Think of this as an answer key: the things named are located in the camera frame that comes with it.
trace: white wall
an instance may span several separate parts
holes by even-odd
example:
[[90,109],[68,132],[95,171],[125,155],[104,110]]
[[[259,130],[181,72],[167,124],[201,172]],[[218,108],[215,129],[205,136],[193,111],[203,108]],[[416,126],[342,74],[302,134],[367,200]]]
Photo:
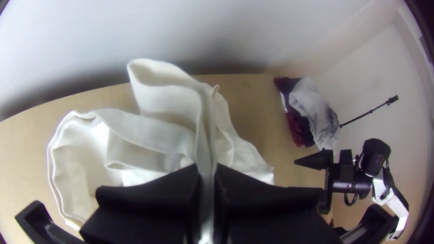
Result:
[[125,81],[137,57],[191,73],[260,73],[368,2],[13,0],[0,15],[0,113]]
[[[410,205],[410,217],[402,238],[406,243],[423,207],[424,193],[431,187],[431,127],[428,106],[417,70],[393,26],[342,59],[326,72],[314,77],[318,88],[330,99],[339,120],[344,123],[398,94],[399,100],[341,130],[338,149],[361,152],[363,142],[378,138],[392,148],[391,172],[396,186]],[[369,197],[347,207],[342,194],[335,194],[335,224],[355,227]]]

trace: fold in fabric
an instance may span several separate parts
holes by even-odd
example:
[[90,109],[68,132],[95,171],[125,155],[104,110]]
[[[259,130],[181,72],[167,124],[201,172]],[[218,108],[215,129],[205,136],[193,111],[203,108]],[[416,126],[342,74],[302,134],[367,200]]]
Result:
[[217,162],[269,184],[273,168],[237,135],[218,85],[161,61],[134,60],[127,70],[139,115],[72,111],[48,145],[48,180],[60,215],[79,230],[98,208],[96,188],[139,185],[196,163],[201,243],[211,243]]

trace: cable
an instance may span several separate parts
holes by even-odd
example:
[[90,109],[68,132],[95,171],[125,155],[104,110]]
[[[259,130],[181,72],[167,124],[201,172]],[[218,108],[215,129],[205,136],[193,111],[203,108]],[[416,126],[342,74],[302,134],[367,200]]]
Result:
[[351,202],[348,201],[348,194],[344,193],[344,202],[347,206],[352,206],[356,203],[358,194],[354,194],[353,200]]

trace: pile of clothes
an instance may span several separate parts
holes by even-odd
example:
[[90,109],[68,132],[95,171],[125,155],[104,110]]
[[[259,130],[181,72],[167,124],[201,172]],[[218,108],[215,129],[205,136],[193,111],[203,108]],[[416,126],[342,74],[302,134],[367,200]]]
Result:
[[333,150],[339,136],[338,116],[312,79],[278,77],[274,83],[280,91],[295,144]]

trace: crumpled fabric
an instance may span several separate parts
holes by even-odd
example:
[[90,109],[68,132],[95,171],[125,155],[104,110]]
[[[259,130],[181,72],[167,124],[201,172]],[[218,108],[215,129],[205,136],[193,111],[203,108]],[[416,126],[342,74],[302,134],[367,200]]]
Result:
[[288,103],[301,116],[309,119],[309,127],[319,150],[334,150],[340,129],[337,114],[329,100],[313,84],[309,76],[303,77],[289,93]]
[[196,163],[201,243],[211,243],[217,162],[268,184],[273,168],[237,135],[218,85],[149,59],[131,61],[127,70],[139,115],[72,111],[48,145],[48,180],[60,215],[79,230],[98,208],[98,187],[139,185]]

